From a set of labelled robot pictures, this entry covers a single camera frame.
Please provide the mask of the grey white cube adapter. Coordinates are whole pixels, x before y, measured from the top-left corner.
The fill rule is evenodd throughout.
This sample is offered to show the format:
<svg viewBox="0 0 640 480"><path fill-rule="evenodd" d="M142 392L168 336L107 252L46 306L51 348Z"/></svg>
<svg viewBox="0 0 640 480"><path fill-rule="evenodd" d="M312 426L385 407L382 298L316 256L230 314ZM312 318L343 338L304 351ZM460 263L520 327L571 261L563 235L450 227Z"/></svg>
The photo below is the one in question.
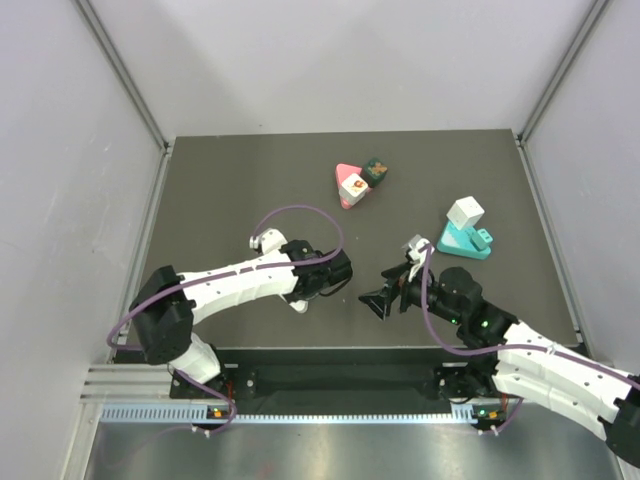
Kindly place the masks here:
<svg viewBox="0 0 640 480"><path fill-rule="evenodd" d="M473 196L456 200L446 214L448 221L458 230L473 227L485 210Z"/></svg>

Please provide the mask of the white tiger cube adapter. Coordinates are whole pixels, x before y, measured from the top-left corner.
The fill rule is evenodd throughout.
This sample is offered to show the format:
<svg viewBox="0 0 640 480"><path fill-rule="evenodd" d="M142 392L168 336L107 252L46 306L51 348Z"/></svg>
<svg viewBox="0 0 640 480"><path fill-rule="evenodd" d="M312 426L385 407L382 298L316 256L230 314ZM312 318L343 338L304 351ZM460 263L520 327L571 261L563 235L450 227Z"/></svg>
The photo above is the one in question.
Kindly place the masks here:
<svg viewBox="0 0 640 480"><path fill-rule="evenodd" d="M344 209L350 209L356 205L368 191L369 186L357 173L352 173L338 185L338 193Z"/></svg>

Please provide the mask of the pink triangular power strip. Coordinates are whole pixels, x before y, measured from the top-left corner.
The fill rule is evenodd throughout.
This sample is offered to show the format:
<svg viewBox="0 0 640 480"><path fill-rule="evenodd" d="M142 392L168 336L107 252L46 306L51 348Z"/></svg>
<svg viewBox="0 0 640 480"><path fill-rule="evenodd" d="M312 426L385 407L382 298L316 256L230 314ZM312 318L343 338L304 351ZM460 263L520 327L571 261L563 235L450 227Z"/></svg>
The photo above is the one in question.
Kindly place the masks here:
<svg viewBox="0 0 640 480"><path fill-rule="evenodd" d="M336 184L343 209L348 210L361 201L370 191L368 183L361 176L362 168L339 163L335 168Z"/></svg>

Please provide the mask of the teal triangular power strip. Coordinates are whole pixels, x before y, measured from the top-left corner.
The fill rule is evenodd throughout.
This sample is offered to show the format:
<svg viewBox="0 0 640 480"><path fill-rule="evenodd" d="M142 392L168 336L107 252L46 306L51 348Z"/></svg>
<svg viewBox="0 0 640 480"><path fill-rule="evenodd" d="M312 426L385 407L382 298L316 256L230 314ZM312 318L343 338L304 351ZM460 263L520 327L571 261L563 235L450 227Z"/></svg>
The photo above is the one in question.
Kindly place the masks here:
<svg viewBox="0 0 640 480"><path fill-rule="evenodd" d="M458 230L448 221L437 243L437 250L444 254L486 260L492 253L491 246L488 250L478 252L470 241L470 235L474 229L476 228L470 227Z"/></svg>

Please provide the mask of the teal cube charger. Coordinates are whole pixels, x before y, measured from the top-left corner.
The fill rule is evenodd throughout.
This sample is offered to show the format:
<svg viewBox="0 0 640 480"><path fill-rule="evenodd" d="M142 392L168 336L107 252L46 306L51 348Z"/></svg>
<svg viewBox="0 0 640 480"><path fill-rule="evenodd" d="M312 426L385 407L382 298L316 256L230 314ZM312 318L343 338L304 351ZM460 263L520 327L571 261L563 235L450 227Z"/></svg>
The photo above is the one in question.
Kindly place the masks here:
<svg viewBox="0 0 640 480"><path fill-rule="evenodd" d="M470 235L470 241L478 252L488 250L493 243L493 237L488 230L474 229Z"/></svg>

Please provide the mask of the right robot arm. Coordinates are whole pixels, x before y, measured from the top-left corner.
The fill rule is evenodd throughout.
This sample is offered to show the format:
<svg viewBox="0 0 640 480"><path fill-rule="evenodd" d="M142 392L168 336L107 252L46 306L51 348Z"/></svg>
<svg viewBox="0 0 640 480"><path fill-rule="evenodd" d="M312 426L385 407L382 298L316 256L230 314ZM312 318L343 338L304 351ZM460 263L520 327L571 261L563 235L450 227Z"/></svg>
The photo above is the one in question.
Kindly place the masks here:
<svg viewBox="0 0 640 480"><path fill-rule="evenodd" d="M589 430L621 460L639 464L639 378L602 365L535 331L523 320L485 300L483 289L462 267L439 276L401 264L382 274L381 289L361 303L386 319L419 307L426 321L441 318L462 341L450 353L468 361L466 380L476 394L494 391L536 403Z"/></svg>

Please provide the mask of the dark green cube adapter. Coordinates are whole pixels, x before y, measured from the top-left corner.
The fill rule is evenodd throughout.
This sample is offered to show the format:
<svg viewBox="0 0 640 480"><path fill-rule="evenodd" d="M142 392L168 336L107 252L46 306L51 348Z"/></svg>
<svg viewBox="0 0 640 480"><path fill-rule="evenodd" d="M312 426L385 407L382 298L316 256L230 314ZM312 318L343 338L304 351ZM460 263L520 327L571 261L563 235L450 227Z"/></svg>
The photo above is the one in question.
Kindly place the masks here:
<svg viewBox="0 0 640 480"><path fill-rule="evenodd" d="M388 166L378 158L367 161L361 169L360 176L371 189L375 189L386 177Z"/></svg>

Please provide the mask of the white triangular power strip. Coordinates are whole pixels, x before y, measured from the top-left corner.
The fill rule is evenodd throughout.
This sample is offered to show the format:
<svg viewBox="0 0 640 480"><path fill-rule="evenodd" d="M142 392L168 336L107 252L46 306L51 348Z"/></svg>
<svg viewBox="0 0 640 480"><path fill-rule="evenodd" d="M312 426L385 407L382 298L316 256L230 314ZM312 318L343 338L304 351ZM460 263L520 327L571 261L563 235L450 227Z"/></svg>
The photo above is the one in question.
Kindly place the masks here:
<svg viewBox="0 0 640 480"><path fill-rule="evenodd" d="M308 302L305 300L298 300L289 302L288 305L297 313L304 314L308 309Z"/></svg>

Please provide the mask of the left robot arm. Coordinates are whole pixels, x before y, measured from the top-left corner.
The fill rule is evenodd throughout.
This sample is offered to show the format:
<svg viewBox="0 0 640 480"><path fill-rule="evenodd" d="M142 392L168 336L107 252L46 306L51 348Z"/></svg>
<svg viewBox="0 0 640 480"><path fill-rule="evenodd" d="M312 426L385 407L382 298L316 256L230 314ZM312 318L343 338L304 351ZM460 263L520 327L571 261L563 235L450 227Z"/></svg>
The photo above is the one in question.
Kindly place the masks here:
<svg viewBox="0 0 640 480"><path fill-rule="evenodd" d="M298 313L318 296L329 296L353 276L342 251L327 254L306 240L287 240L277 229L250 239L252 260L215 270L178 273L155 270L129 307L149 365L166 364L192 380L205 396L226 387L227 374L214 348L193 327L221 311L264 297L279 297Z"/></svg>

